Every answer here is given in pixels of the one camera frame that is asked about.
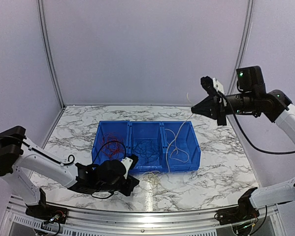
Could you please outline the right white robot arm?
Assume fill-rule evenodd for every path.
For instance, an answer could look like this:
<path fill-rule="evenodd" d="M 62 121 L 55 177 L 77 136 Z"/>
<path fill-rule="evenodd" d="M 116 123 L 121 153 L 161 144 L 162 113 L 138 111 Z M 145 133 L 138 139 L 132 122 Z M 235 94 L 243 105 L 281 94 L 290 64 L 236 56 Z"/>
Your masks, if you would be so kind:
<path fill-rule="evenodd" d="M 232 95 L 224 94 L 223 86 L 217 79 L 202 77 L 200 83 L 208 96 L 192 106 L 191 112 L 216 120 L 218 125 L 226 125 L 227 115 L 232 115 L 236 122 L 239 122 L 237 116 L 258 118 L 265 115 L 295 144 L 295 106 L 292 101 L 281 90 L 266 91 L 259 66 L 238 68 L 236 74 L 238 93 Z M 295 150 L 278 152 L 251 146 L 269 155 L 295 154 Z M 295 177 L 279 184 L 246 191 L 238 199 L 238 206 L 234 208 L 233 215 L 238 220 L 244 220 L 253 210 L 260 207 L 293 201 L 295 201 Z"/>

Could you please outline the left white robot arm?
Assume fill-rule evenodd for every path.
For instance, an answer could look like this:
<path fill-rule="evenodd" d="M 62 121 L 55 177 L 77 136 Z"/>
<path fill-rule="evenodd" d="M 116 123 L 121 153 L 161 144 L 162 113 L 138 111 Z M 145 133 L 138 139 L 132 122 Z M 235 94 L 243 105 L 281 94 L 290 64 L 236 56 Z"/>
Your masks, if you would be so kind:
<path fill-rule="evenodd" d="M 138 179 L 129 175 L 137 161 L 137 156 L 132 155 L 122 160 L 83 165 L 70 155 L 64 162 L 32 142 L 21 126 L 0 133 L 0 177 L 42 219 L 50 217 L 52 208 L 45 203 L 44 192 L 30 181 L 23 169 L 48 177 L 76 193 L 119 192 L 130 196 L 139 184 Z"/>

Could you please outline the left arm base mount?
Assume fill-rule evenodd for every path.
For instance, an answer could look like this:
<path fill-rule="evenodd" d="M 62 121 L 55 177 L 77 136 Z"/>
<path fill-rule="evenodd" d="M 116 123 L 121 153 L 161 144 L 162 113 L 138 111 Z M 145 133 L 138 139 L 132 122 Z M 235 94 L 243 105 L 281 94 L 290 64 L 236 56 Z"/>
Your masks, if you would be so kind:
<path fill-rule="evenodd" d="M 45 192 L 39 189 L 39 199 L 36 205 L 26 204 L 26 215 L 38 218 L 47 223 L 60 223 L 64 224 L 66 222 L 68 209 L 60 206 L 49 205 L 46 202 Z"/>

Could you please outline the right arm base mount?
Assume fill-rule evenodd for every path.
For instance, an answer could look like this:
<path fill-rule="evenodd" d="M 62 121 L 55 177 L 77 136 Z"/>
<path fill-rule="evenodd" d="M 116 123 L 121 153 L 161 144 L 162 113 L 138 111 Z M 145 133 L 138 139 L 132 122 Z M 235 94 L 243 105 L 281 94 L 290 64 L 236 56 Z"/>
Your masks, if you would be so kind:
<path fill-rule="evenodd" d="M 220 225 L 233 224 L 259 217 L 259 211 L 252 206 L 249 198 L 257 187 L 248 189 L 237 201 L 237 206 L 217 210 L 215 220 Z"/>

